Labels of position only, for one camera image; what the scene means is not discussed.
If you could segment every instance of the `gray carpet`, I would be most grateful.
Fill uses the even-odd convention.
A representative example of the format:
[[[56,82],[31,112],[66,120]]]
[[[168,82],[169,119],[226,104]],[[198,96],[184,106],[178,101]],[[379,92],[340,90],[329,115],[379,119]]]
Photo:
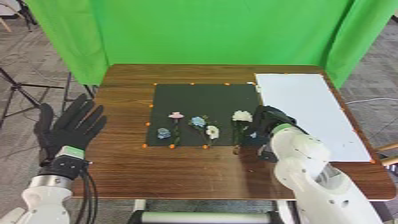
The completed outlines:
[[[65,86],[68,69],[57,56],[52,44],[40,28],[27,32],[22,20],[8,20],[13,33],[0,27],[0,66],[18,81]],[[6,106],[9,84],[0,81],[0,112]],[[43,89],[29,88],[34,96],[41,96]],[[84,92],[82,86],[73,83],[72,97]],[[349,101],[375,97],[398,98],[398,24],[390,23],[359,63],[351,80],[342,88],[344,98]],[[45,101],[61,111],[63,90],[52,90]],[[27,101],[17,96],[11,110],[29,107]],[[398,142],[398,102],[381,100],[351,104],[351,109],[370,138],[374,146]],[[0,132],[0,216],[17,207],[24,206],[20,198],[29,180],[38,172],[38,142],[33,134],[38,111],[11,117]],[[72,215],[77,215],[81,200],[68,202]],[[398,213],[398,201],[388,203],[391,213]],[[102,200],[98,223],[127,223],[134,208],[132,200]],[[152,200],[152,211],[219,211],[265,212],[272,209],[269,201],[184,201]]]

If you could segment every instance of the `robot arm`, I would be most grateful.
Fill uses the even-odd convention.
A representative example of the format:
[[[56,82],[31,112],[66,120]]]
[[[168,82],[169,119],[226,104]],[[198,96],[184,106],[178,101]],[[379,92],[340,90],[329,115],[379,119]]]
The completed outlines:
[[[331,164],[331,151],[296,125],[296,120],[272,107],[260,107],[255,117],[264,126],[251,127],[271,135],[278,157],[276,177],[292,189],[301,213],[312,224],[383,224],[356,183]]]
[[[34,130],[41,145],[41,170],[22,194],[29,211],[25,213],[17,208],[0,219],[0,224],[70,224],[63,203],[73,194],[73,181],[88,171],[86,147],[107,123],[104,107],[89,114],[93,107],[93,101],[81,95],[52,125],[54,110],[50,105],[41,105]]]

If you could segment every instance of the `white paper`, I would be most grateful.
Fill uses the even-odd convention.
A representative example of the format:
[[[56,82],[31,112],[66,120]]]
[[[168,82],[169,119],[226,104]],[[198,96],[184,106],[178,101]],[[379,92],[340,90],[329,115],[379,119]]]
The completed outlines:
[[[324,142],[331,161],[370,162],[370,153],[354,132],[320,74],[256,74],[264,105],[297,119],[297,124]]]

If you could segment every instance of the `black mat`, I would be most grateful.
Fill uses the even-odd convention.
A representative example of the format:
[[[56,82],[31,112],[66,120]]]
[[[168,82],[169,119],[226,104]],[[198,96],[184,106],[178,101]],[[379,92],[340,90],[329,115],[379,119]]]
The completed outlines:
[[[260,96],[253,85],[157,85],[152,126],[148,129],[148,145],[168,146],[171,139],[159,139],[159,128],[173,129],[169,114],[182,112],[185,118],[180,120],[182,146],[201,146],[205,140],[198,130],[189,126],[191,118],[210,116],[221,129],[221,138],[216,146],[233,145],[232,117],[237,110],[255,113],[260,105]],[[248,145],[262,145],[262,139],[246,140]]]

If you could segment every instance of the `green screen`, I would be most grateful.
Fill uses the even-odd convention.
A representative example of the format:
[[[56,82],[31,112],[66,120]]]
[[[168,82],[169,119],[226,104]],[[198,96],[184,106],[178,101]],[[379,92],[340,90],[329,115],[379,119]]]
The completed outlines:
[[[319,65],[340,87],[395,0],[29,0],[82,84],[113,64]]]

